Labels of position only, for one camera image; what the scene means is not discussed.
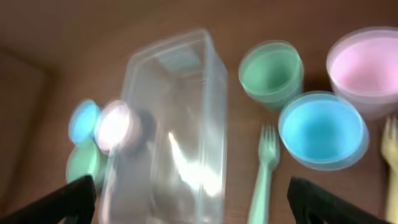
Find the fork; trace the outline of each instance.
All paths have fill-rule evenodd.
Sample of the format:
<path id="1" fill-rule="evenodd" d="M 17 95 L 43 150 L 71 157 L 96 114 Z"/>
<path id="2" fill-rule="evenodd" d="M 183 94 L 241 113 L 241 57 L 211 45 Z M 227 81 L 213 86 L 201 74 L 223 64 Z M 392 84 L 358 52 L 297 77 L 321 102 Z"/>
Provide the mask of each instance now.
<path id="1" fill-rule="evenodd" d="M 387 118 L 381 142 L 381 154 L 390 167 L 386 220 L 398 223 L 398 121 Z"/>
<path id="2" fill-rule="evenodd" d="M 269 197 L 271 174 L 279 163 L 279 138 L 272 126 L 261 128 L 259 141 L 259 170 L 254 189 L 248 224 L 267 224 L 269 219 Z"/>

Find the light pink cup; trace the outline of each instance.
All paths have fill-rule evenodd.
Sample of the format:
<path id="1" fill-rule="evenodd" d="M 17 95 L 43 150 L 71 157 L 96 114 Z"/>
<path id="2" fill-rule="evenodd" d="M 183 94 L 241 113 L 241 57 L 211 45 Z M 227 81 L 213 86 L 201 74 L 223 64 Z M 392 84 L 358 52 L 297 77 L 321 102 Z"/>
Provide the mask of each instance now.
<path id="1" fill-rule="evenodd" d="M 398 30 L 363 29 L 340 39 L 326 67 L 336 95 L 348 100 L 366 119 L 397 108 Z"/>

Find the green cup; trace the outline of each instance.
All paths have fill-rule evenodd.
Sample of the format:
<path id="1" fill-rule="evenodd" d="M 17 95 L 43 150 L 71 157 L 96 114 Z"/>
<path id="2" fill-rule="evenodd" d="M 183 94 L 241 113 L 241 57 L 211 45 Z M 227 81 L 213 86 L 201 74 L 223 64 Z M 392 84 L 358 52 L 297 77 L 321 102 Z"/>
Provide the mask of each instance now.
<path id="1" fill-rule="evenodd" d="M 67 183 L 84 175 L 92 176 L 95 189 L 102 188 L 108 158 L 98 149 L 94 140 L 86 139 L 75 147 L 67 164 Z"/>
<path id="2" fill-rule="evenodd" d="M 252 99 L 271 110 L 280 110 L 302 92 L 303 63 L 289 43 L 265 42 L 243 58 L 239 80 Z"/>

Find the plastic cup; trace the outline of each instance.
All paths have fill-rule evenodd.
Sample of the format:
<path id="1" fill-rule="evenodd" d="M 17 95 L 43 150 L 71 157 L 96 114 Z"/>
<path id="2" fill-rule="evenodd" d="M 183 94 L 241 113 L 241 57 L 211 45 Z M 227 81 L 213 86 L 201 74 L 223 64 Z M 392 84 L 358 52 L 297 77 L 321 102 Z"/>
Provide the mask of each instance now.
<path id="1" fill-rule="evenodd" d="M 330 50 L 326 66 L 333 91 L 364 118 L 376 119 L 397 108 L 396 29 L 363 29 L 344 36 Z"/>
<path id="2" fill-rule="evenodd" d="M 100 109 L 93 100 L 80 103 L 69 122 L 69 138 L 75 145 L 94 137 L 100 113 Z"/>
<path id="3" fill-rule="evenodd" d="M 303 63 L 289 43 L 266 42 L 244 57 L 239 80 L 252 99 L 271 110 L 279 110 L 302 92 Z"/>
<path id="4" fill-rule="evenodd" d="M 279 133 L 290 154 L 316 170 L 339 170 L 368 150 L 368 129 L 346 100 L 329 92 L 310 92 L 287 104 Z"/>
<path id="5" fill-rule="evenodd" d="M 99 190 L 104 181 L 108 158 L 101 153 L 92 139 L 86 139 L 74 148 L 69 156 L 66 172 L 67 183 L 92 176 L 95 189 Z"/>

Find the wooden floor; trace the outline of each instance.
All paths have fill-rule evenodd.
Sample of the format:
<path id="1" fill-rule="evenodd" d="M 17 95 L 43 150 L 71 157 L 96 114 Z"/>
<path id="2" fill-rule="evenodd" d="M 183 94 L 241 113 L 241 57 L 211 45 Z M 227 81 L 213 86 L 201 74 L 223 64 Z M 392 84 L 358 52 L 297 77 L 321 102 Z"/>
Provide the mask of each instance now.
<path id="1" fill-rule="evenodd" d="M 68 120 L 85 98 L 99 105 L 119 97 L 127 61 L 151 42 L 204 27 L 229 72 L 228 162 L 225 223 L 245 223 L 257 175 L 261 124 L 278 114 L 252 101 L 238 81 L 239 61 L 265 40 L 286 40 L 305 66 L 306 90 L 329 90 L 325 69 L 330 47 L 348 32 L 367 26 L 398 26 L 398 1 L 202 0 L 172 1 L 107 35 L 74 60 L 60 65 L 58 79 L 12 188 L 8 212 L 65 184 L 72 150 Z M 270 223 L 295 223 L 286 198 L 292 176 L 305 177 L 371 214 L 383 217 L 385 167 L 379 153 L 381 122 L 368 123 L 371 147 L 354 166 L 336 172 L 305 168 L 282 148 L 272 181 Z"/>

